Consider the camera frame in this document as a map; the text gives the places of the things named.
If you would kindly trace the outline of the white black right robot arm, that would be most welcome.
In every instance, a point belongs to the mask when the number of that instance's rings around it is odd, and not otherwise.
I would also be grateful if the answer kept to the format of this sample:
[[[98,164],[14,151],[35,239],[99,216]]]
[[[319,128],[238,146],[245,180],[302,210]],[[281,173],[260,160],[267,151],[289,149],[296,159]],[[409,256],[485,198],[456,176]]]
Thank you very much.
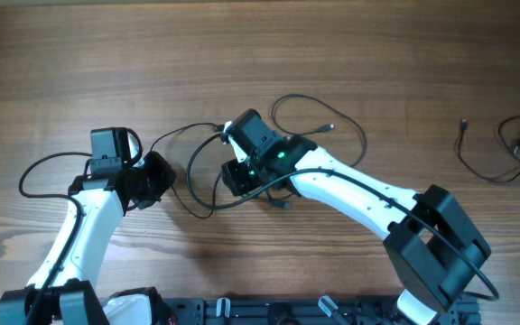
[[[254,109],[226,122],[220,137],[236,156],[222,166],[234,195],[286,188],[378,236],[404,286],[396,308],[416,324],[452,311],[491,255],[458,201],[439,186],[419,193],[378,181],[302,135],[282,136]]]

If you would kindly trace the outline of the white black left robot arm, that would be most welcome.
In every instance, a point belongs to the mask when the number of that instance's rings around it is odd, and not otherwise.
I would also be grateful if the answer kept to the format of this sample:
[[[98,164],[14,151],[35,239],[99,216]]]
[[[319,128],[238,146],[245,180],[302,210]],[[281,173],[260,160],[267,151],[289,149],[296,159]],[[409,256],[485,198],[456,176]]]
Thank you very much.
[[[101,302],[95,292],[108,243],[127,212],[146,209],[172,186],[175,173],[157,152],[145,153],[125,127],[95,129],[84,172],[63,198],[66,218],[49,254],[23,289],[4,292],[1,324],[173,324],[177,318],[153,287]]]

